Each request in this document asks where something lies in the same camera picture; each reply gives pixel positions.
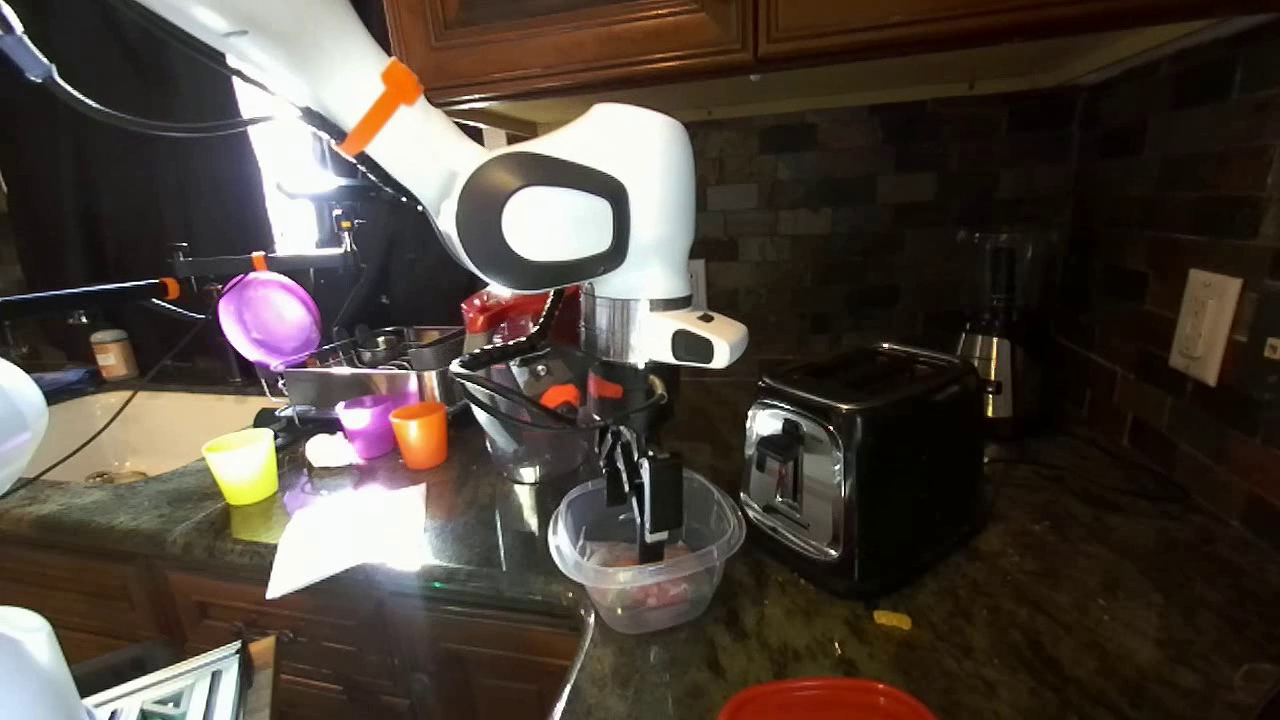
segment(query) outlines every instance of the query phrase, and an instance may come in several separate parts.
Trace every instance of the lower cabinet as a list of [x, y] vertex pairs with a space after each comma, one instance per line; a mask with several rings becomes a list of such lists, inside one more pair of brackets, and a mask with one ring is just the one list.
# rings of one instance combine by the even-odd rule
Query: lower cabinet
[[387, 596], [365, 573], [263, 598], [262, 584], [163, 574], [185, 651], [278, 637], [279, 720], [546, 720], [577, 656], [577, 625]]
[[579, 631], [570, 619], [387, 598], [418, 715], [546, 720], [570, 681]]
[[374, 567], [286, 598], [263, 578], [73, 546], [0, 543], [0, 567], [0, 603], [43, 613], [68, 664], [278, 637], [273, 720], [546, 720], [579, 649], [574, 614], [441, 603]]
[[0, 603], [40, 613], [68, 656], [87, 664], [142, 642], [167, 642], [174, 619], [148, 564], [99, 553], [0, 543]]
[[278, 637], [273, 715], [413, 715], [374, 591], [321, 584], [263, 598], [263, 584], [199, 573], [163, 573], [163, 584], [181, 614], [185, 651]]

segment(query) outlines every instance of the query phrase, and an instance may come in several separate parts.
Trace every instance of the silver toaster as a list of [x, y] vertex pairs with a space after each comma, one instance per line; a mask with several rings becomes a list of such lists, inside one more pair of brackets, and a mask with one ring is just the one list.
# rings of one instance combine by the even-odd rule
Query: silver toaster
[[986, 524], [982, 374], [873, 345], [768, 373], [744, 418], [753, 532], [828, 591], [882, 596]]

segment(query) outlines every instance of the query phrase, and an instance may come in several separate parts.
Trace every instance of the bottle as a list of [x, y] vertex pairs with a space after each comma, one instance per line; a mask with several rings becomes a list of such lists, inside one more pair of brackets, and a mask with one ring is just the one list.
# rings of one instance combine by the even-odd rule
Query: bottle
[[87, 335], [98, 374], [109, 383], [135, 381], [135, 361], [124, 326], [99, 326]]

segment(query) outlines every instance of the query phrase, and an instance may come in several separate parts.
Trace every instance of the blender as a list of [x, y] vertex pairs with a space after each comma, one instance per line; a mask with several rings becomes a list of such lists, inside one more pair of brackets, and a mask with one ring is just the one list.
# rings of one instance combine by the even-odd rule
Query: blender
[[986, 381], [986, 418], [995, 437], [1017, 437], [1040, 415], [1036, 296], [1043, 249], [1031, 233], [959, 233], [976, 253], [970, 318], [958, 357]]

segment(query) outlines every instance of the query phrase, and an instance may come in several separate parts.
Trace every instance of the granite countertop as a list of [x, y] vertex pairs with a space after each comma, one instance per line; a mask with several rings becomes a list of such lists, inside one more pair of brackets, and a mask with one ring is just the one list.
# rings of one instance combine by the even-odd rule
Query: granite countertop
[[[735, 487], [744, 389], [683, 383], [668, 443]], [[426, 596], [579, 606], [546, 553], [570, 481], [512, 482], [482, 430], [455, 427], [428, 482], [443, 564]], [[1205, 515], [1086, 437], [994, 451], [989, 526], [877, 606], [842, 598], [747, 543], [713, 606], [674, 631], [601, 625], [564, 715], [690, 720], [762, 681], [873, 677], [948, 720], [994, 715], [1220, 715], [1247, 720], [1280, 691], [1280, 553]], [[279, 503], [229, 513], [204, 468], [142, 482], [33, 482], [0, 498], [0, 534], [269, 573]]]

